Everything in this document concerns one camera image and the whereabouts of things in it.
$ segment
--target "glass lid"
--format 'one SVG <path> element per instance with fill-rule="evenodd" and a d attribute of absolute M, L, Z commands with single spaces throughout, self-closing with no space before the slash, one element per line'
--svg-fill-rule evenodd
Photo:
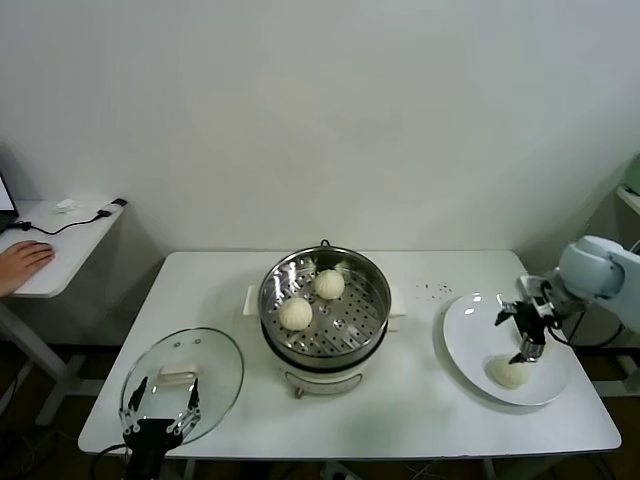
<path fill-rule="evenodd" d="M 139 419 L 188 419 L 183 444 L 213 430 L 235 404 L 244 378 L 236 342 L 213 328 L 163 338 L 127 375 L 120 412 Z"/>

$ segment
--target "human hand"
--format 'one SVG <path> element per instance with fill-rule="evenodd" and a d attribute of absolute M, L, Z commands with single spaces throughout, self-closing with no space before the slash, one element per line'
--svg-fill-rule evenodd
<path fill-rule="evenodd" d="M 18 242 L 0 253 L 0 297 L 15 292 L 55 257 L 48 243 Z"/>

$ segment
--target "perforated steamer tray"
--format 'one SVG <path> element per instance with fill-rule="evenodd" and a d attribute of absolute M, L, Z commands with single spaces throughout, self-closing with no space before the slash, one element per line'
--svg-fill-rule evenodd
<path fill-rule="evenodd" d="M 334 268 L 345 279 L 345 290 L 336 300 L 314 292 L 319 272 Z M 302 331 L 282 326 L 279 310 L 289 298 L 311 304 L 313 320 Z M 295 252 L 269 272 L 259 292 L 259 311 L 268 340 L 296 362 L 313 367 L 352 361 L 366 356 L 381 340 L 391 305 L 389 285 L 378 267 L 351 250 L 331 246 Z"/>

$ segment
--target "white table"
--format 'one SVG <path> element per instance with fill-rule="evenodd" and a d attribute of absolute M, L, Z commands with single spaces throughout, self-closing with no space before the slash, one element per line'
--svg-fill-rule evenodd
<path fill-rule="evenodd" d="M 229 333 L 246 361 L 238 401 L 199 440 L 169 452 L 197 459 L 425 459 L 545 455 L 617 448 L 620 434 L 578 360 L 556 401 L 523 408 L 497 403 L 456 370 L 440 343 L 441 314 L 454 297 L 500 292 L 517 298 L 524 267 L 512 252 L 365 252 L 403 292 L 407 316 L 389 333 L 355 390 L 303 397 L 271 365 L 245 293 L 282 253 L 170 255 L 126 339 L 79 446 L 96 453 L 122 442 L 120 391 L 134 361 L 179 329 Z M 442 287 L 446 284 L 452 291 Z"/>
<path fill-rule="evenodd" d="M 83 203 L 77 210 L 59 214 L 55 212 L 57 202 L 49 201 L 18 201 L 20 220 L 28 220 L 38 227 L 53 231 L 68 223 L 89 220 L 107 202 Z M 82 264 L 114 222 L 122 213 L 122 209 L 107 218 L 101 218 L 88 225 L 71 227 L 58 235 L 50 236 L 36 230 L 23 232 L 21 230 L 7 230 L 0 234 L 0 252 L 16 242 L 23 240 L 37 240 L 48 242 L 56 251 L 56 258 L 40 272 L 36 273 L 27 283 L 14 293 L 16 297 L 49 298 L 60 294 L 69 285 Z M 22 320 L 0 303 L 0 331 L 31 359 L 16 379 L 18 388 L 37 363 L 45 372 L 56 380 L 56 386 L 45 402 L 42 411 L 36 418 L 37 425 L 48 425 L 67 395 L 95 396 L 102 387 L 102 381 L 80 380 L 76 377 L 83 356 L 72 357 L 69 364 L 65 364 Z M 13 384 L 0 400 L 0 411 L 9 402 Z"/>

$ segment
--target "robotic arm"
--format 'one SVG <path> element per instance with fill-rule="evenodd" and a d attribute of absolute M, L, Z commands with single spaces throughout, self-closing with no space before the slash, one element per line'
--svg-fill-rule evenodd
<path fill-rule="evenodd" d="M 496 326 L 513 317 L 522 334 L 520 353 L 511 363 L 536 362 L 545 346 L 545 330 L 595 302 L 615 313 L 627 328 L 640 332 L 640 256 L 599 237 L 583 237 L 567 246 L 558 268 L 543 277 L 518 280 L 523 301 L 504 303 Z"/>

